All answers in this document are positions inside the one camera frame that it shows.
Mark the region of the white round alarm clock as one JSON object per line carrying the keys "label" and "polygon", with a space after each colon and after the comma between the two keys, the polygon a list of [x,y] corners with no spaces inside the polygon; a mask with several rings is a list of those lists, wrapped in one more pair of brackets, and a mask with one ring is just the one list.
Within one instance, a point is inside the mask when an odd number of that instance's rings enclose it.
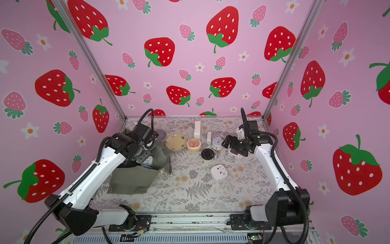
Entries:
{"label": "white round alarm clock", "polygon": [[215,137],[215,138],[212,139],[211,147],[215,151],[220,151],[223,148],[222,143],[223,143],[223,139],[222,138]]}

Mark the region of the small black round clock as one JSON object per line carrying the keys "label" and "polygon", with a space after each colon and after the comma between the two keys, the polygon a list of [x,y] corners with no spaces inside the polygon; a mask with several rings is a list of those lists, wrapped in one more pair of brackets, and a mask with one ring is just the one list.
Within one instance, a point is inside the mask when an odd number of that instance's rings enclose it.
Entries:
{"label": "small black round clock", "polygon": [[215,163],[216,152],[211,148],[205,148],[201,151],[202,163],[204,165],[212,165]]}

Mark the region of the white pink alarm clock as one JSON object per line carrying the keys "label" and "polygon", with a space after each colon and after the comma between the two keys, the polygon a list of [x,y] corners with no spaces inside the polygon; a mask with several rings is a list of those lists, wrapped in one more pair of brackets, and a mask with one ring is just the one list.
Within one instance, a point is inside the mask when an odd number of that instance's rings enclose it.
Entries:
{"label": "white pink alarm clock", "polygon": [[228,176],[228,172],[222,164],[213,166],[210,169],[210,174],[216,182],[223,181]]}

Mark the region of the olive green canvas bag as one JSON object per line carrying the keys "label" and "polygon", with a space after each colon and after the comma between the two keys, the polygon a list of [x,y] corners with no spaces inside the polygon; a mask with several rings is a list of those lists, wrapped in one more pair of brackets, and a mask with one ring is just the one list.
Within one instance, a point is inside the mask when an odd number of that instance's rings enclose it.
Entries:
{"label": "olive green canvas bag", "polygon": [[147,192],[153,181],[161,172],[172,173],[170,151],[163,142],[155,141],[152,166],[135,163],[122,164],[111,174],[108,194],[134,195]]}

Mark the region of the tall white rectangular clock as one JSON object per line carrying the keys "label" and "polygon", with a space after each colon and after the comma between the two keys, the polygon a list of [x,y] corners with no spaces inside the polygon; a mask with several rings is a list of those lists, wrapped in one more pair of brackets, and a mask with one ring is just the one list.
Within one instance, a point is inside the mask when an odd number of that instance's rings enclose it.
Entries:
{"label": "tall white rectangular clock", "polygon": [[201,121],[195,121],[194,138],[201,139]]}

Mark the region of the white digital clock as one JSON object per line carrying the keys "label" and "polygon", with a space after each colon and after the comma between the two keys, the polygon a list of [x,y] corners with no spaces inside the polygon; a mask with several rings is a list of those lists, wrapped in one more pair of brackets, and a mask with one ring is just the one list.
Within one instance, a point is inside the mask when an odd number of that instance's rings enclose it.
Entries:
{"label": "white digital clock", "polygon": [[243,156],[242,156],[241,154],[239,154],[237,151],[235,151],[235,150],[232,149],[232,148],[228,149],[227,153],[228,153],[228,155],[229,155],[230,157],[233,157],[233,158],[235,158],[235,159],[237,159],[237,160],[240,160],[240,159],[243,158]]}

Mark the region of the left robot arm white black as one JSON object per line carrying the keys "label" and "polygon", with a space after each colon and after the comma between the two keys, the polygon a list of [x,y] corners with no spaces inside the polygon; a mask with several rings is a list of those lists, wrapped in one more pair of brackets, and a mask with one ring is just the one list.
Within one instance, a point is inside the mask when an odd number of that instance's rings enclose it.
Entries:
{"label": "left robot arm white black", "polygon": [[134,130],[105,137],[99,146],[98,155],[91,165],[59,196],[51,195],[45,201],[49,210],[35,224],[24,243],[29,244],[37,230],[50,215],[61,222],[68,232],[55,242],[59,243],[71,234],[80,236],[92,228],[116,225],[131,230],[136,225],[135,212],[121,204],[115,209],[95,210],[90,201],[97,189],[117,168],[143,169],[143,162],[156,146],[158,133],[154,126],[142,123],[154,110],[148,109],[138,120]]}

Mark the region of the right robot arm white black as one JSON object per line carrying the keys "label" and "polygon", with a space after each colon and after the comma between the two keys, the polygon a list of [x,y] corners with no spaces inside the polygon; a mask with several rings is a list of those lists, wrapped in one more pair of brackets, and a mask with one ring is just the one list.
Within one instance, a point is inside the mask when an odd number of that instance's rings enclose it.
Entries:
{"label": "right robot arm white black", "polygon": [[273,228],[267,240],[263,234],[250,236],[250,244],[271,243],[277,230],[281,230],[285,242],[290,244],[285,227],[301,224],[303,230],[296,243],[303,244],[309,235],[310,195],[306,189],[298,187],[281,163],[275,151],[277,136],[259,131],[258,123],[249,121],[244,109],[241,109],[241,116],[243,123],[237,129],[237,136],[228,135],[222,146],[234,156],[254,154],[262,164],[274,192],[266,204],[248,206],[242,215],[231,215],[226,224],[232,230],[264,230],[267,226]]}

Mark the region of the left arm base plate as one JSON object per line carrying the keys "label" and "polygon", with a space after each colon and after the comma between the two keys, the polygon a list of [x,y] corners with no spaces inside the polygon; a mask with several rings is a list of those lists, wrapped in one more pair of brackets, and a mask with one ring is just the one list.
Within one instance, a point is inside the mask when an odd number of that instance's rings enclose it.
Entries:
{"label": "left arm base plate", "polygon": [[135,215],[128,217],[122,225],[110,225],[109,232],[139,232],[150,229],[152,215]]}

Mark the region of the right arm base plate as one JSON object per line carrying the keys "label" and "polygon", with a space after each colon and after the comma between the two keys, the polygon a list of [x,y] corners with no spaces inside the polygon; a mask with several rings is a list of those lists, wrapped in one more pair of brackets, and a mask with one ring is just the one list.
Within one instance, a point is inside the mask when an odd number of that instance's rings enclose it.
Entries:
{"label": "right arm base plate", "polygon": [[232,230],[272,230],[273,227],[264,221],[255,221],[251,218],[249,211],[243,213],[231,214],[226,225],[231,226]]}

